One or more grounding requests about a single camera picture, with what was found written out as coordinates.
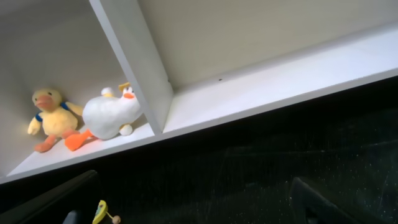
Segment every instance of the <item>orange foot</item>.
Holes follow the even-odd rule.
[[[65,139],[65,145],[69,150],[75,151],[83,145],[86,139],[92,136],[93,135],[90,130],[87,130],[81,134],[72,134]]]
[[[64,133],[62,133],[61,137],[62,137],[62,139],[66,139],[67,137],[71,136],[72,134],[80,134],[80,132],[70,128],[70,129],[66,130]]]
[[[43,143],[37,144],[35,146],[35,151],[37,151],[37,152],[47,152],[51,148],[52,148],[52,144],[49,144],[47,142],[43,142]]]

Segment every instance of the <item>stuffed animal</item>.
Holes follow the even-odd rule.
[[[141,107],[129,83],[119,86],[123,93],[121,98],[113,96],[112,89],[102,90],[102,96],[91,99],[83,110],[83,120],[87,130],[81,134],[72,134],[65,140],[69,150],[80,148],[90,137],[102,140],[115,137],[117,134],[128,136],[133,132],[133,123],[142,114]]]
[[[33,103],[42,112],[32,119],[28,127],[27,133],[35,135],[40,131],[43,125],[44,133],[47,139],[36,145],[37,152],[45,152],[52,148],[57,138],[66,139],[71,134],[78,134],[77,119],[71,113],[81,116],[83,108],[73,103],[63,102],[61,94],[56,90],[43,89],[33,94]]]

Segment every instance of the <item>yellow duck plush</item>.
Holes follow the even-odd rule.
[[[79,134],[76,131],[78,121],[70,111],[81,116],[83,113],[81,106],[63,102],[61,94],[51,89],[36,91],[32,101],[42,112],[37,113],[32,119],[27,133],[37,134],[43,124],[44,133],[48,136],[44,142],[35,146],[37,152],[50,150],[57,138],[66,139],[72,134]]]

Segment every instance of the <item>white duck plush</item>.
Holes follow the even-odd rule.
[[[77,150],[90,137],[107,140],[119,133],[128,136],[133,132],[131,123],[141,116],[142,110],[129,83],[120,85],[119,89],[123,93],[120,98],[113,96],[111,88],[104,88],[102,96],[87,102],[82,117],[88,129],[66,138],[69,150]]]

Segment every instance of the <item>duck's leg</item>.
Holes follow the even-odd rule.
[[[90,137],[93,137],[93,134],[89,129],[87,129],[84,133],[72,134],[71,136],[67,137],[65,139],[65,145],[69,150],[75,151],[83,145],[86,139]]]
[[[44,142],[37,144],[35,146],[35,151],[37,152],[47,152],[52,148],[52,146],[55,144],[55,140],[57,139],[57,136],[54,134],[50,134],[47,139],[45,139]]]
[[[133,129],[132,129],[132,126],[130,124],[124,124],[119,129],[119,133],[122,136],[129,136],[132,133],[132,131],[133,131]]]
[[[80,132],[76,131],[72,128],[69,128],[62,133],[61,137],[62,137],[62,139],[66,139],[67,137],[71,136],[72,134],[80,134]]]

